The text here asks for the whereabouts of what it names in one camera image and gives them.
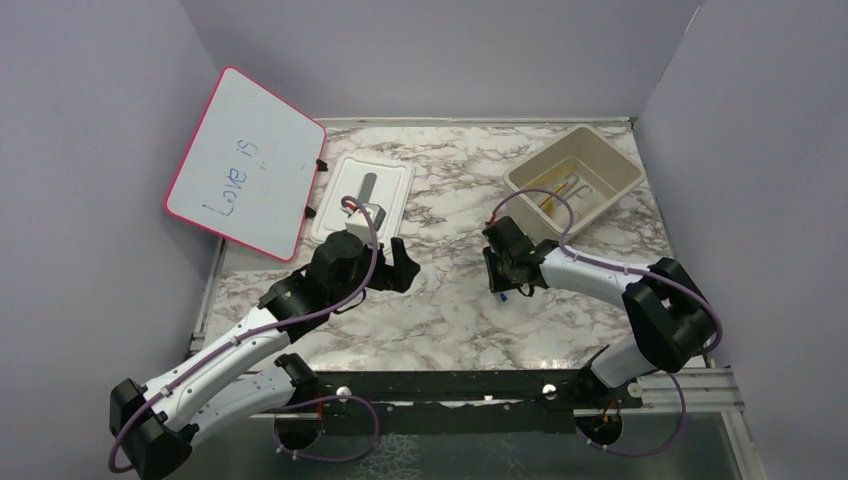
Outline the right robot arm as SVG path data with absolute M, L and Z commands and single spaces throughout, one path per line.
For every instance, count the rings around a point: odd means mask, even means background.
M 626 313 L 630 337 L 603 348 L 578 371 L 574 390 L 589 406 L 604 405 L 618 387 L 642 375 L 680 371 L 721 336 L 709 303 L 671 258 L 628 266 L 554 240 L 535 244 L 509 217 L 488 223 L 483 236 L 491 292 L 516 290 L 530 297 L 537 289 L 565 290 Z

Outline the beige plastic bin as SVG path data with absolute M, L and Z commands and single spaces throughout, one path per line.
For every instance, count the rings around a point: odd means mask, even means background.
M 642 165 L 597 129 L 579 124 L 509 168 L 511 217 L 533 241 L 579 233 L 646 179 Z

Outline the yellow rubber tubing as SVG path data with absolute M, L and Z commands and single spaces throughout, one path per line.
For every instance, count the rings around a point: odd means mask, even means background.
M 571 184 L 575 180 L 584 180 L 577 172 L 576 166 L 565 166 L 557 169 L 552 169 L 533 181 L 529 182 L 524 189 L 542 189 L 550 191 L 557 196 L 564 186 Z M 562 205 L 553 196 L 544 193 L 535 193 L 536 199 L 534 202 L 537 207 L 549 216 L 552 216 L 555 211 Z

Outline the metal crucible tongs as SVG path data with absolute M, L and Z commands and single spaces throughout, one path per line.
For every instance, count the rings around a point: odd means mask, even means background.
M 597 193 L 594 187 L 585 180 L 573 181 L 564 186 L 558 195 L 567 201 L 575 213 L 581 215 L 587 214 L 597 203 Z

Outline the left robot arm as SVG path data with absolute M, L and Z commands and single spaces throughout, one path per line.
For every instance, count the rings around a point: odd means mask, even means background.
M 233 423 L 275 407 L 320 410 L 328 399 L 317 374 L 286 348 L 370 290 L 408 291 L 420 271 L 400 238 L 385 250 L 348 231 L 330 234 L 211 345 L 153 379 L 112 389 L 109 470 L 163 479 Z

